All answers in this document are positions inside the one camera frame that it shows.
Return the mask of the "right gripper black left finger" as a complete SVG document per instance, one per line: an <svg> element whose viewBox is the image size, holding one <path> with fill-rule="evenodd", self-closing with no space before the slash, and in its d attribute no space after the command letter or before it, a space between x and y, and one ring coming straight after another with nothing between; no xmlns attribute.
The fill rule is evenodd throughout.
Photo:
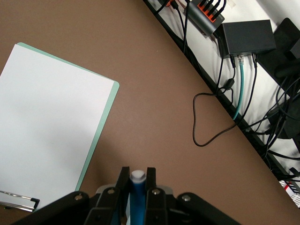
<svg viewBox="0 0 300 225"><path fill-rule="evenodd" d="M129 176L129 167L123 167L116 183L101 186L93 197L72 192L11 225L122 225Z"/></svg>

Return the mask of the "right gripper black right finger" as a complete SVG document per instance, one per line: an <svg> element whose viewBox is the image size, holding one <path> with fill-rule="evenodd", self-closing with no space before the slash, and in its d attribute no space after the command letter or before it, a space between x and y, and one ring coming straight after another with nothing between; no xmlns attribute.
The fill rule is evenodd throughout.
<svg viewBox="0 0 300 225"><path fill-rule="evenodd" d="M241 225L198 195L174 197L169 187L156 184L156 169L147 168L144 225Z"/></svg>

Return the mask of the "blue marker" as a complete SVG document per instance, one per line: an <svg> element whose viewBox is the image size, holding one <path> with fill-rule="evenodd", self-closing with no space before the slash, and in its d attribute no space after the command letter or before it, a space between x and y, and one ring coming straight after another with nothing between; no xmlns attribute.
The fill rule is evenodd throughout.
<svg viewBox="0 0 300 225"><path fill-rule="evenodd" d="M126 225L143 225L146 207L146 174L142 170L131 172Z"/></svg>

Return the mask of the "white paper sheet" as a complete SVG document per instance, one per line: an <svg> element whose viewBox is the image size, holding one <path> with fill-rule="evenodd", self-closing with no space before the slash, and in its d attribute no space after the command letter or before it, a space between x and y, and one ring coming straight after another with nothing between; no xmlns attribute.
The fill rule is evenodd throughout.
<svg viewBox="0 0 300 225"><path fill-rule="evenodd" d="M0 75L0 203L80 189L119 83L24 43Z"/></svg>

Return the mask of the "white red mesh item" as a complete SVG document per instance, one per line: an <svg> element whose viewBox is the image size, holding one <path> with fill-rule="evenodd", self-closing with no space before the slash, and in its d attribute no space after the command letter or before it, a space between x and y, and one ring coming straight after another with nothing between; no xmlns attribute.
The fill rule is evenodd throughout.
<svg viewBox="0 0 300 225"><path fill-rule="evenodd" d="M300 192L296 189L296 187L289 181L281 180L279 183L290 196L297 208L300 209Z"/></svg>

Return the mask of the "black network box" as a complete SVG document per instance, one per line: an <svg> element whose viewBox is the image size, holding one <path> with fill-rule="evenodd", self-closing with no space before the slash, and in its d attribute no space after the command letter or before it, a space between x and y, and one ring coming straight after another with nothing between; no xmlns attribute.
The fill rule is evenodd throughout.
<svg viewBox="0 0 300 225"><path fill-rule="evenodd" d="M216 30L223 58L276 49L270 20L227 22Z"/></svg>

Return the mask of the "grey orange usb hub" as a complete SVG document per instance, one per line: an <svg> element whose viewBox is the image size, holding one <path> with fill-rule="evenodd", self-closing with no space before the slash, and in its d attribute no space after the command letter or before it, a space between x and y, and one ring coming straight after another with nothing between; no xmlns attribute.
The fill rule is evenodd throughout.
<svg viewBox="0 0 300 225"><path fill-rule="evenodd" d="M227 0L186 0L185 13L190 22L206 36L212 35L225 20Z"/></svg>

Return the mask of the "black power adapter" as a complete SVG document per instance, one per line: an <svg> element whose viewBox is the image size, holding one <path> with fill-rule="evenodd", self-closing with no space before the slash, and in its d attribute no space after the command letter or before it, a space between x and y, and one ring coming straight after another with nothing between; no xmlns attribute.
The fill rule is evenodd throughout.
<svg viewBox="0 0 300 225"><path fill-rule="evenodd" d="M277 27L274 37L281 62L275 68L276 78L300 74L300 30L285 18Z"/></svg>

